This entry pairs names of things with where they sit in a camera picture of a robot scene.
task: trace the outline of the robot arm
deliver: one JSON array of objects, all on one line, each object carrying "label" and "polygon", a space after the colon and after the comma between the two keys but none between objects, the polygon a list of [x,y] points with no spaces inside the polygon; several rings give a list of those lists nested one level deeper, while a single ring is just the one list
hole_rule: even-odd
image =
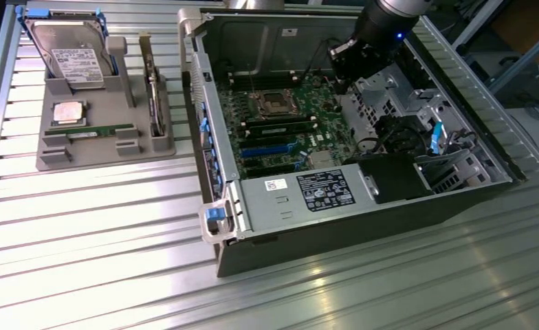
[{"label": "robot arm", "polygon": [[347,42],[329,48],[336,93],[344,94],[360,78],[376,74],[393,62],[405,35],[432,0],[368,0]]}]

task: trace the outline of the hard drive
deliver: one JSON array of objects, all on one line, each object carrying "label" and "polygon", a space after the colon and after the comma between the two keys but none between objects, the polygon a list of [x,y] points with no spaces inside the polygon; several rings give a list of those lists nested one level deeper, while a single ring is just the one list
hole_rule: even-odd
[{"label": "hard drive", "polygon": [[50,12],[17,8],[17,19],[49,70],[49,78],[65,78],[72,89],[104,87],[104,77],[117,74],[106,53],[106,24],[100,10],[92,13]]}]

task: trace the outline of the motherboard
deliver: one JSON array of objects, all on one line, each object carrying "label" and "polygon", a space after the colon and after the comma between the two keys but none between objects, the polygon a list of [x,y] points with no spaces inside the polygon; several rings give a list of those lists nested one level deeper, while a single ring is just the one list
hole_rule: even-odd
[{"label": "motherboard", "polygon": [[355,152],[328,78],[287,89],[218,85],[224,122],[243,179],[341,165]]}]

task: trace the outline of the metal table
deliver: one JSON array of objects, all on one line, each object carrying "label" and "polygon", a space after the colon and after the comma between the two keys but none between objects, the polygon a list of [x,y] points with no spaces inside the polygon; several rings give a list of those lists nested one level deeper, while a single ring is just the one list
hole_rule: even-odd
[{"label": "metal table", "polygon": [[539,328],[539,157],[449,45],[416,35],[528,182],[443,225],[237,276],[214,277],[182,105],[177,26],[206,1],[30,1],[102,9],[110,34],[153,34],[177,155],[56,173],[34,169],[42,62],[6,9],[0,38],[0,329]]}]

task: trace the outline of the hard drive label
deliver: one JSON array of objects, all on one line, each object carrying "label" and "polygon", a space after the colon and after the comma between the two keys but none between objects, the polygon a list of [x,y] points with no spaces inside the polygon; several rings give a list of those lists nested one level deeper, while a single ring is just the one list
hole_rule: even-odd
[{"label": "hard drive label", "polygon": [[300,175],[296,179],[305,206],[312,212],[355,204],[341,170]]},{"label": "hard drive label", "polygon": [[98,83],[102,81],[101,67],[92,48],[52,49],[68,83]]}]

